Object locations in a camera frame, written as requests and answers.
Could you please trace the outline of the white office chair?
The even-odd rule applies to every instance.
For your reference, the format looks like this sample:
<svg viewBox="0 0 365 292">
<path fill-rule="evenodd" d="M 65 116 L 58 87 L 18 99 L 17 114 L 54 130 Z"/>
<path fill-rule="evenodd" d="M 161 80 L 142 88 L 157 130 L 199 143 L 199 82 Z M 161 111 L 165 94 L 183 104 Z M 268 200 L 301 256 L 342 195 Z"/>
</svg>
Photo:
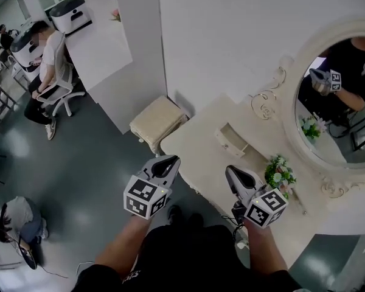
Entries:
<svg viewBox="0 0 365 292">
<path fill-rule="evenodd" d="M 37 100 L 43 103 L 43 106 L 54 105 L 52 116 L 55 117 L 61 106 L 66 110 L 69 117 L 72 111 L 69 106 L 69 100 L 74 97 L 84 96 L 85 91 L 74 92 L 73 69 L 74 66 L 66 61 L 64 57 L 65 36 L 63 35 L 57 50 L 54 53 L 54 78 L 51 85 L 37 96 Z"/>
</svg>

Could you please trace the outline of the white dark-topped robot machine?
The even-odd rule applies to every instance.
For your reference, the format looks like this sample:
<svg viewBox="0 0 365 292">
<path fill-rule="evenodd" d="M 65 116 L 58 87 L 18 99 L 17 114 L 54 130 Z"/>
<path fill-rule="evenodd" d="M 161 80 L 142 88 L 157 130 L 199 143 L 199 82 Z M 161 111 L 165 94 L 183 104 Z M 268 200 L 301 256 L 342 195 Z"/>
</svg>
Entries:
<svg viewBox="0 0 365 292">
<path fill-rule="evenodd" d="M 49 16 L 55 28 L 66 36 L 92 21 L 85 0 L 62 0 L 51 8 Z"/>
<path fill-rule="evenodd" d="M 10 50 L 24 71 L 33 72 L 38 66 L 32 62 L 43 56 L 44 46 L 34 43 L 30 29 L 21 32 L 12 42 Z"/>
</svg>

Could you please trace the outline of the white desk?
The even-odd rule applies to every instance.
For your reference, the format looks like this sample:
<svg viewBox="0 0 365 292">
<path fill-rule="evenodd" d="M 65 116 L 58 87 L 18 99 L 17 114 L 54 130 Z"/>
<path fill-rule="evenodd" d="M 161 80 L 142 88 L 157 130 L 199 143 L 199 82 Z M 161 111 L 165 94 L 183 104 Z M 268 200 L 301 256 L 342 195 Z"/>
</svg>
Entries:
<svg viewBox="0 0 365 292">
<path fill-rule="evenodd" d="M 90 24 L 67 37 L 66 47 L 86 92 L 126 133 L 132 108 L 124 72 L 133 59 L 122 23 Z"/>
</svg>

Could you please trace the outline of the white dressing table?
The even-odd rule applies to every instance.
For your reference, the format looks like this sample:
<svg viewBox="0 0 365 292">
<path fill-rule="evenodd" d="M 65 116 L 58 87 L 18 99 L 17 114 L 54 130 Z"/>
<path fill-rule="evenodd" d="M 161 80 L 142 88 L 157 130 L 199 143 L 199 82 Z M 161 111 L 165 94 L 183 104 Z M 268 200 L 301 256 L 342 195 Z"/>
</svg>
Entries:
<svg viewBox="0 0 365 292">
<path fill-rule="evenodd" d="M 249 144 L 241 158 L 223 150 L 214 136 L 215 130 L 226 122 Z M 276 240 L 308 242 L 315 234 L 365 234 L 365 189 L 350 189 L 339 198 L 323 194 L 320 177 L 300 162 L 282 124 L 259 119 L 245 103 L 236 104 L 226 95 L 219 96 L 167 136 L 161 148 L 168 155 L 180 157 L 182 179 L 222 214 L 230 214 L 236 201 L 226 181 L 226 167 L 242 166 L 263 175 L 266 161 L 280 154 L 296 176 L 295 190 L 315 195 L 319 221 L 304 217 L 290 199 L 285 213 L 272 227 Z"/>
</svg>

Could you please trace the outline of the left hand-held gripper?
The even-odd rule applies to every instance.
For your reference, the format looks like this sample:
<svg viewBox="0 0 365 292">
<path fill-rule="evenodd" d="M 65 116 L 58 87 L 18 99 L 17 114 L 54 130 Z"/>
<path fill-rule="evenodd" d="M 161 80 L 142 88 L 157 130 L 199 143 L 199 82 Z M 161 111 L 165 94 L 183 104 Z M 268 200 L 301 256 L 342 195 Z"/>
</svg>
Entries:
<svg viewBox="0 0 365 292">
<path fill-rule="evenodd" d="M 167 203 L 181 160 L 177 155 L 163 155 L 148 160 L 133 175 L 124 192 L 123 207 L 133 215 L 152 218 Z"/>
</svg>

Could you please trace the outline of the person's left forearm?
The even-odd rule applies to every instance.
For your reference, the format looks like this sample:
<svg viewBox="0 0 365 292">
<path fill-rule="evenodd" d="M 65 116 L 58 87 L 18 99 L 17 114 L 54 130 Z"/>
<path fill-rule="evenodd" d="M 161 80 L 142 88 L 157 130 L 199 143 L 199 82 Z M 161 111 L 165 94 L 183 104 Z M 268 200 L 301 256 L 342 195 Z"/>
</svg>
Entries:
<svg viewBox="0 0 365 292">
<path fill-rule="evenodd" d="M 114 240 L 97 256 L 95 264 L 108 266 L 121 277 L 127 276 L 138 255 L 152 219 L 131 216 Z"/>
</svg>

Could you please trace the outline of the oval cream-framed mirror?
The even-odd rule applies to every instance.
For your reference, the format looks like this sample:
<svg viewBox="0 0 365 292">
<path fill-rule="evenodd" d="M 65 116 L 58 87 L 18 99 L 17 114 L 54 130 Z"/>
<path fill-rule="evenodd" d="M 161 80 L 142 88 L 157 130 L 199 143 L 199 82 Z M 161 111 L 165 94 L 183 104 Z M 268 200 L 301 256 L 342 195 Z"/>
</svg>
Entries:
<svg viewBox="0 0 365 292">
<path fill-rule="evenodd" d="M 301 132 L 296 116 L 296 109 L 300 106 L 297 103 L 297 87 L 302 72 L 307 69 L 314 54 L 342 38 L 355 35 L 365 37 L 365 16 L 339 19 L 319 29 L 301 47 L 296 57 L 283 57 L 285 66 L 279 67 L 282 75 L 277 85 L 256 94 L 262 101 L 251 105 L 258 118 L 281 121 L 288 143 L 300 162 L 310 168 L 310 173 L 320 177 L 321 190 L 329 198 L 339 198 L 350 189 L 365 189 L 365 162 L 348 164 L 336 161 L 321 156 L 313 148 Z"/>
</svg>

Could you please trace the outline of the person's black shirt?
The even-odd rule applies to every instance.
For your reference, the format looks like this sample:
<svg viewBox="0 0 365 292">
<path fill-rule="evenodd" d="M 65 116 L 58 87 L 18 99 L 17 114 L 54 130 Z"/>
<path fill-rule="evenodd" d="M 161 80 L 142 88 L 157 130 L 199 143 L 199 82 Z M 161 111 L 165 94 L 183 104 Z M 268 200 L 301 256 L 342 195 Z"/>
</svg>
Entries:
<svg viewBox="0 0 365 292">
<path fill-rule="evenodd" d="M 228 228 L 160 226 L 145 237 L 137 263 L 122 276 L 110 267 L 82 271 L 71 292 L 295 292 L 288 271 L 260 274 L 243 266 Z"/>
</svg>

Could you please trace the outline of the cream upholstered stool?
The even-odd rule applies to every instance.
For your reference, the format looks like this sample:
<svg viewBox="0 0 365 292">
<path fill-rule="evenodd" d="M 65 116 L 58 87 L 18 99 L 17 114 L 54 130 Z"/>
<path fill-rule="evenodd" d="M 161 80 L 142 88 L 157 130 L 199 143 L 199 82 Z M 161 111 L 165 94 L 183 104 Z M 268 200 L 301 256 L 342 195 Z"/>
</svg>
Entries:
<svg viewBox="0 0 365 292">
<path fill-rule="evenodd" d="M 186 114 L 168 98 L 160 96 L 133 119 L 130 130 L 158 157 L 161 141 L 186 122 Z"/>
</svg>

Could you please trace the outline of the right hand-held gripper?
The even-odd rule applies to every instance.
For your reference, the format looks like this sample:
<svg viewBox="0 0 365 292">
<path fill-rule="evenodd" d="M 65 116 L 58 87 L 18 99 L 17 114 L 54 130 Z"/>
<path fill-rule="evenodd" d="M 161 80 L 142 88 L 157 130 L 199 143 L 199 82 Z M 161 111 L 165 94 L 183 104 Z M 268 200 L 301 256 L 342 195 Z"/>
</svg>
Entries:
<svg viewBox="0 0 365 292">
<path fill-rule="evenodd" d="M 258 191 L 264 185 L 263 181 L 252 170 L 237 165 L 227 166 L 225 175 L 232 193 L 240 199 L 232 208 L 232 214 L 238 224 L 242 224 L 246 219 L 264 229 L 278 220 L 288 206 L 287 199 L 278 189 L 261 191 L 259 196 L 255 196 L 244 205 L 241 200 L 246 198 L 248 193 Z"/>
</svg>

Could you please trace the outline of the person's black shoe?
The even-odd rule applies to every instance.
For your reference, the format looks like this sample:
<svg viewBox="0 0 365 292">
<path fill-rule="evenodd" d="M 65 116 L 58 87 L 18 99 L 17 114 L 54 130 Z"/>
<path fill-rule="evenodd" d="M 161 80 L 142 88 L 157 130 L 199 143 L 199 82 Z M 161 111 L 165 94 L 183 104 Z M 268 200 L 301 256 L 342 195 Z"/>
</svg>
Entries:
<svg viewBox="0 0 365 292">
<path fill-rule="evenodd" d="M 200 229 L 204 227 L 204 219 L 203 216 L 199 213 L 193 213 L 188 221 L 187 224 L 192 229 Z"/>
<path fill-rule="evenodd" d="M 184 216 L 178 205 L 172 205 L 168 211 L 169 225 L 177 226 L 184 223 Z"/>
</svg>

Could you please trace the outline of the potted white flowers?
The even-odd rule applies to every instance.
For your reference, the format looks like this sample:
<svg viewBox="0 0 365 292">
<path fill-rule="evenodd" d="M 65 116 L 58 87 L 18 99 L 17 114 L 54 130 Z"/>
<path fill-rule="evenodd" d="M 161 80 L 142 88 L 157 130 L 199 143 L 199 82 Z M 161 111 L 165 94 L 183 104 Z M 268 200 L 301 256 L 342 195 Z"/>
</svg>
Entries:
<svg viewBox="0 0 365 292">
<path fill-rule="evenodd" d="M 297 179 L 293 169 L 282 155 L 272 156 L 266 165 L 265 181 L 272 189 L 278 189 L 286 200 L 293 194 Z"/>
</svg>

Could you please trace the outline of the black round device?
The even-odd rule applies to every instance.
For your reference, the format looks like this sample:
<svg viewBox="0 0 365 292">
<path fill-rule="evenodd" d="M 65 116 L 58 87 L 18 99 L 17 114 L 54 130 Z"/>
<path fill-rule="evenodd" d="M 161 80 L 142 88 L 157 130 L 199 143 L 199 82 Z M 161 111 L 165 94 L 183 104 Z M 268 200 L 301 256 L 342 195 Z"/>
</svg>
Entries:
<svg viewBox="0 0 365 292">
<path fill-rule="evenodd" d="M 28 245 L 21 238 L 19 238 L 18 248 L 27 266 L 32 270 L 36 270 L 38 265 L 33 256 L 32 248 L 30 247 L 30 245 Z"/>
</svg>

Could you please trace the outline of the person's right forearm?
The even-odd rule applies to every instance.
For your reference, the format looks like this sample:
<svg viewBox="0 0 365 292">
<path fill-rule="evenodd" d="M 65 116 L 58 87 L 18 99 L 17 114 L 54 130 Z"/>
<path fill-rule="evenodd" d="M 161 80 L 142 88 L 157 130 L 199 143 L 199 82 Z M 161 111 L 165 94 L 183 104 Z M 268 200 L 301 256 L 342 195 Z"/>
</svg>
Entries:
<svg viewBox="0 0 365 292">
<path fill-rule="evenodd" d="M 260 228 L 247 219 L 244 219 L 243 224 L 248 232 L 252 271 L 264 278 L 289 275 L 287 264 L 276 245 L 270 227 Z"/>
</svg>

